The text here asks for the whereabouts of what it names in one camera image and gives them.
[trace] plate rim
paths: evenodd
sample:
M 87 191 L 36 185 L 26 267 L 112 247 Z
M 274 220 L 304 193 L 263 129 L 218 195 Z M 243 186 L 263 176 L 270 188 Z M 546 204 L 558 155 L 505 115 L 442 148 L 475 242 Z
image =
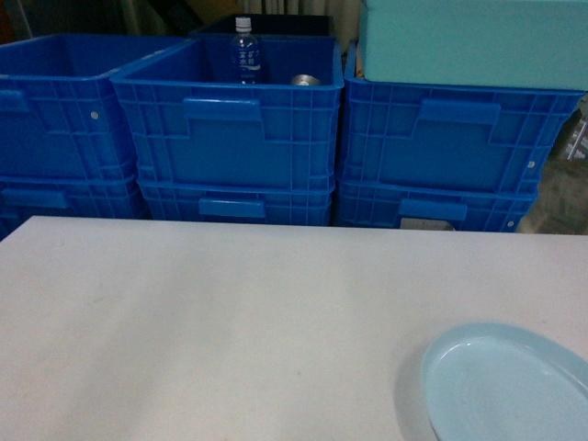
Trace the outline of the plate rim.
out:
M 534 333 L 525 328 L 501 322 L 470 322 L 449 328 L 439 334 L 424 351 L 421 369 L 421 391 L 424 395 L 424 405 L 427 411 L 429 422 L 440 441 L 443 441 L 443 428 L 439 428 L 438 421 L 435 423 L 435 411 L 431 412 L 431 405 L 428 398 L 427 380 L 428 375 L 435 369 L 435 366 L 443 358 L 451 347 L 466 340 L 479 338 L 496 338 L 509 343 L 523 346 L 526 350 L 535 354 L 543 362 L 550 364 L 553 368 L 564 374 L 565 378 L 573 383 L 575 389 L 580 389 L 588 401 L 588 361 L 584 360 L 570 349 L 556 343 L 544 335 Z

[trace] light blue box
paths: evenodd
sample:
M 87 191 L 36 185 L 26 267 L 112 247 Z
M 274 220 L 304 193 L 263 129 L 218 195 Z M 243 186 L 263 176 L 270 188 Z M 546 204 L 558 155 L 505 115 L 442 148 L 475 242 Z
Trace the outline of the light blue box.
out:
M 587 0 L 362 0 L 371 81 L 588 90 Z

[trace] plastic water bottle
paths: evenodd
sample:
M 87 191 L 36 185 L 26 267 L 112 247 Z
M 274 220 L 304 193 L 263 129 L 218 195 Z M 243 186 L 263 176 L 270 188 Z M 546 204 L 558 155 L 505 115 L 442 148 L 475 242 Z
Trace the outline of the plastic water bottle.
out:
M 232 71 L 237 83 L 261 83 L 259 42 L 251 34 L 251 18 L 235 18 L 237 35 L 232 39 Z

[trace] table surface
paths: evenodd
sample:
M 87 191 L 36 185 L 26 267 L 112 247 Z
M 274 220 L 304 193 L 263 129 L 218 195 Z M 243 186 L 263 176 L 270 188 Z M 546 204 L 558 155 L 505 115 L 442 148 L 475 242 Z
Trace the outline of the table surface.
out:
M 465 322 L 588 358 L 588 238 L 32 218 L 0 243 L 0 439 L 435 441 Z

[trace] bottle cap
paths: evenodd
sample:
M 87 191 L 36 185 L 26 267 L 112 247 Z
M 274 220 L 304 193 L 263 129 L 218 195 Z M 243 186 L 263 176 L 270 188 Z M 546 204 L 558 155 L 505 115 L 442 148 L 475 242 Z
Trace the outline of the bottle cap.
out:
M 235 25 L 237 32 L 251 32 L 251 18 L 249 17 L 235 18 Z

